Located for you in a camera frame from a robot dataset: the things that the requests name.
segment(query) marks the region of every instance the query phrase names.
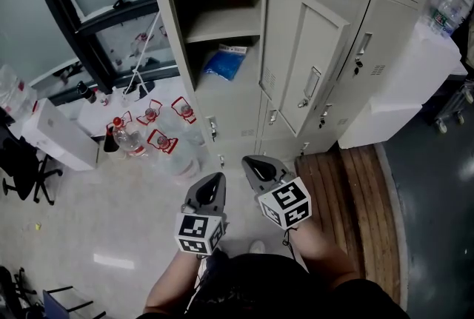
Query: shelf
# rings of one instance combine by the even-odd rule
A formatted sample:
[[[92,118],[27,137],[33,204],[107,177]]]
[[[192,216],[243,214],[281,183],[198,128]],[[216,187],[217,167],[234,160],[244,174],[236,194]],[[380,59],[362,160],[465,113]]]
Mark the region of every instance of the shelf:
[[[247,49],[247,54],[239,67],[236,76],[232,81],[227,81],[215,74],[203,74],[202,70],[207,62],[214,56],[216,51],[208,52],[204,56],[201,72],[198,76],[196,86],[196,95],[208,94],[230,94],[232,92],[242,91],[249,87],[258,88],[258,56],[260,53],[260,41],[257,41],[252,47]]]
[[[260,35],[261,6],[224,8],[199,13],[184,36],[186,43]]]

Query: black shirt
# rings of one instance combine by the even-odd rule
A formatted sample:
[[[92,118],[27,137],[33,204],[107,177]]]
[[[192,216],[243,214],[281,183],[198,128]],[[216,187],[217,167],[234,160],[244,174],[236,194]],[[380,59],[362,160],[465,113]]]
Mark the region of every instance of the black shirt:
[[[241,255],[210,271],[187,317],[259,318],[408,318],[376,284],[342,283],[328,292],[290,258]],[[158,319],[148,313],[139,319]]]

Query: wooden platform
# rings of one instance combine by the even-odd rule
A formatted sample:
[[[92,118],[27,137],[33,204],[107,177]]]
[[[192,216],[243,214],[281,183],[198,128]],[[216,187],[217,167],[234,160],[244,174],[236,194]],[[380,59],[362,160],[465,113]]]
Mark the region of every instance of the wooden platform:
[[[374,147],[336,145],[297,158],[295,166],[310,191],[313,220],[349,255],[361,277],[400,303],[395,223]]]

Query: black and white marker cube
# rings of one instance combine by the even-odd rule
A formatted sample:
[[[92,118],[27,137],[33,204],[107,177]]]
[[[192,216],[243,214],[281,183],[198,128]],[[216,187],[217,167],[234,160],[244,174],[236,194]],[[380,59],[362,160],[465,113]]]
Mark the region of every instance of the black and white marker cube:
[[[311,216],[311,197],[299,177],[260,195],[258,201],[264,215],[282,229]]]
[[[211,255],[224,235],[222,217],[197,214],[176,215],[175,239],[183,252]]]

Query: person's arm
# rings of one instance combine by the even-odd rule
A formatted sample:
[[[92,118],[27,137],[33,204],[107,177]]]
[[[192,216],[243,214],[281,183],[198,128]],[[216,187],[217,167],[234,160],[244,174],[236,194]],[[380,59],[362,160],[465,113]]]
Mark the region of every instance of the person's arm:
[[[183,314],[193,295],[201,261],[178,251],[148,295],[143,313]]]
[[[313,220],[301,222],[296,231],[290,231],[290,236],[310,274],[323,278],[331,289],[358,278],[344,251],[327,240]]]

